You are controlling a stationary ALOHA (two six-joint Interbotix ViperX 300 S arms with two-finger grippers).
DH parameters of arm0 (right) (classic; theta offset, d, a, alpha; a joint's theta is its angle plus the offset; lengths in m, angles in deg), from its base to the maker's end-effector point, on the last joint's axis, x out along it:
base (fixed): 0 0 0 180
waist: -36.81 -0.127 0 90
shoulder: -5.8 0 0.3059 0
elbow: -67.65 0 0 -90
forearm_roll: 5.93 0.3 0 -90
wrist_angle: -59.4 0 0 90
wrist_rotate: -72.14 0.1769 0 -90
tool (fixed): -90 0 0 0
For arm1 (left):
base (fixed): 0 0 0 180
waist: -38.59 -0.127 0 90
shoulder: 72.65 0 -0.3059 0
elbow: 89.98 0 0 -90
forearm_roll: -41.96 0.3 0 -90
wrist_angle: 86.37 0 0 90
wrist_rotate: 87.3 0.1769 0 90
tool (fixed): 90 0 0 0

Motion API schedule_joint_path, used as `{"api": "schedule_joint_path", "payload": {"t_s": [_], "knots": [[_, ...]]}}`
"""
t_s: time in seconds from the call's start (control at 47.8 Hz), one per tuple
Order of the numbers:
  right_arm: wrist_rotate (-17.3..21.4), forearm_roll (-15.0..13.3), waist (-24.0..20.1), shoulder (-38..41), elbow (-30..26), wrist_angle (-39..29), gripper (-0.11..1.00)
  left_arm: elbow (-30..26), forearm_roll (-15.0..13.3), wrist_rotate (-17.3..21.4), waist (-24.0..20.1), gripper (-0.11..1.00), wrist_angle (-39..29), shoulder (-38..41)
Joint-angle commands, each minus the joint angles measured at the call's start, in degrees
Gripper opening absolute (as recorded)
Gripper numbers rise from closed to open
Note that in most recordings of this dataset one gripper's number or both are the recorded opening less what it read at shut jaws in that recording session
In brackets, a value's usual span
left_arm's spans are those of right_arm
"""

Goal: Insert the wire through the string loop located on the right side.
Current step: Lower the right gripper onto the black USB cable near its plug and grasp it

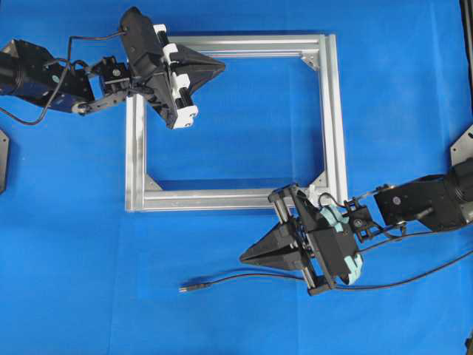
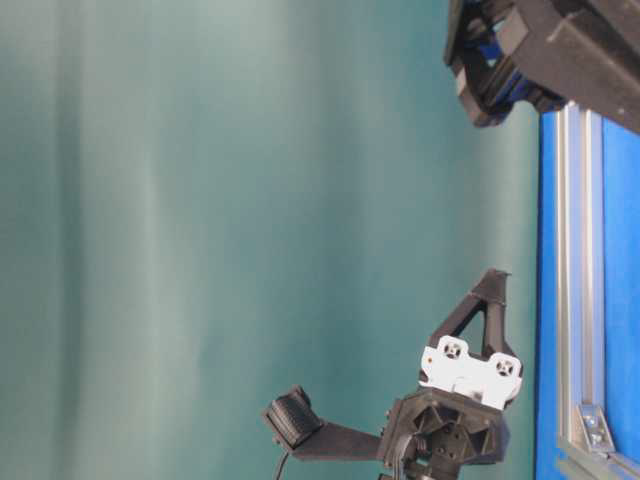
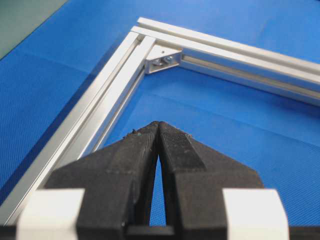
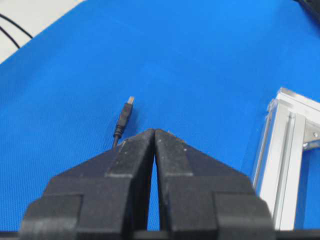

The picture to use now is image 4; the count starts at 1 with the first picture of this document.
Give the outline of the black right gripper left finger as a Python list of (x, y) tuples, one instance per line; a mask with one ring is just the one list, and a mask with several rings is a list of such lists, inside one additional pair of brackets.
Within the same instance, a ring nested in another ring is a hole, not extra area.
[(147, 226), (153, 130), (54, 176), (27, 208), (22, 240), (122, 240)]

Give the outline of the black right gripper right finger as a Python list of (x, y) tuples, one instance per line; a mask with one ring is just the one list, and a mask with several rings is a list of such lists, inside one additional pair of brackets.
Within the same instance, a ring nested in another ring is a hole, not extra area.
[(161, 129), (155, 131), (161, 227), (173, 240), (273, 240), (250, 179)]

